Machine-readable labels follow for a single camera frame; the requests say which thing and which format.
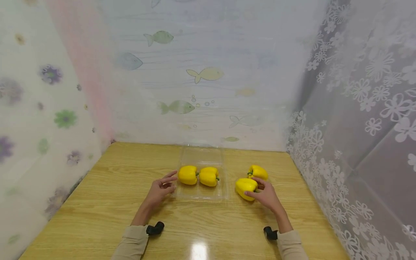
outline lace curtain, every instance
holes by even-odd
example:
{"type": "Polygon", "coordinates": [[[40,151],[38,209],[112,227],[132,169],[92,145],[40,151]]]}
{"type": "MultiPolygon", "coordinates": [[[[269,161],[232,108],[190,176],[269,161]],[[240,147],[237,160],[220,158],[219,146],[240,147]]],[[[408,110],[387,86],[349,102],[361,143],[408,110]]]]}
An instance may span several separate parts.
{"type": "Polygon", "coordinates": [[[351,259],[416,259],[416,2],[333,0],[287,146],[351,259]]]}

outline plastic tray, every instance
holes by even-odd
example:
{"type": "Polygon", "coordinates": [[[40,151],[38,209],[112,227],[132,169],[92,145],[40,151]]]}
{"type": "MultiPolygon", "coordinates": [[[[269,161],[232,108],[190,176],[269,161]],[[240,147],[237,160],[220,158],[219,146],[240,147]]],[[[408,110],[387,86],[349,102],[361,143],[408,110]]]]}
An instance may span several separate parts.
{"type": "Polygon", "coordinates": [[[223,164],[223,149],[205,144],[186,144],[182,146],[178,171],[182,166],[194,165],[198,172],[208,166],[218,169],[217,186],[208,187],[198,182],[186,185],[176,181],[174,196],[183,199],[223,201],[228,199],[227,175],[223,164]]]}

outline bell pepper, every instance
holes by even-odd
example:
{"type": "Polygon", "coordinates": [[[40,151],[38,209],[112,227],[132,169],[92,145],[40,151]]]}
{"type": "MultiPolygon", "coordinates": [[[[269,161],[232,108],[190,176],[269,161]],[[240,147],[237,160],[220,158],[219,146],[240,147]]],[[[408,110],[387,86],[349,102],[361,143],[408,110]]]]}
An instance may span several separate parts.
{"type": "Polygon", "coordinates": [[[196,167],[192,165],[182,167],[178,172],[178,180],[183,184],[194,185],[198,182],[196,167]]]}
{"type": "Polygon", "coordinates": [[[261,168],[258,165],[252,165],[247,175],[250,179],[251,177],[256,177],[256,178],[263,179],[265,181],[267,181],[267,177],[268,177],[266,170],[261,168]]]}
{"type": "Polygon", "coordinates": [[[215,167],[205,167],[199,172],[199,182],[209,187],[217,186],[218,170],[215,167]]]}
{"type": "Polygon", "coordinates": [[[243,199],[248,201],[253,201],[254,198],[249,197],[244,194],[245,191],[252,191],[254,192],[257,189],[257,182],[252,179],[248,178],[241,178],[235,183],[235,190],[237,191],[238,195],[240,195],[243,199]]]}

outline black wrist strap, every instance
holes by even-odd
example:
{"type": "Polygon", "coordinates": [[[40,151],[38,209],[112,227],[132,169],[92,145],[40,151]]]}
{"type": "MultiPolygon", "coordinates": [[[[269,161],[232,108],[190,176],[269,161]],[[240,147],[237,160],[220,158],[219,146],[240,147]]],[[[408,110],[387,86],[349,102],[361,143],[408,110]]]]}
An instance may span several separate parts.
{"type": "Polygon", "coordinates": [[[148,235],[159,235],[160,233],[162,233],[164,227],[165,224],[159,221],[158,223],[156,223],[155,226],[148,225],[146,228],[146,233],[148,235]]]}

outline beige sleeve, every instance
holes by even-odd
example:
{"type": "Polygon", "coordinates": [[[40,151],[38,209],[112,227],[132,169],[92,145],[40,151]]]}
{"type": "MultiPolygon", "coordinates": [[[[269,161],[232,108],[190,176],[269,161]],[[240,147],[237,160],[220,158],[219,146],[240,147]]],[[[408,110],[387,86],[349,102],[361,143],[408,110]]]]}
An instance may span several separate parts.
{"type": "Polygon", "coordinates": [[[139,260],[146,249],[149,235],[146,226],[129,226],[111,260],[139,260]]]}
{"type": "Polygon", "coordinates": [[[292,230],[287,233],[277,233],[277,246],[282,260],[308,260],[302,247],[299,233],[292,230]]]}

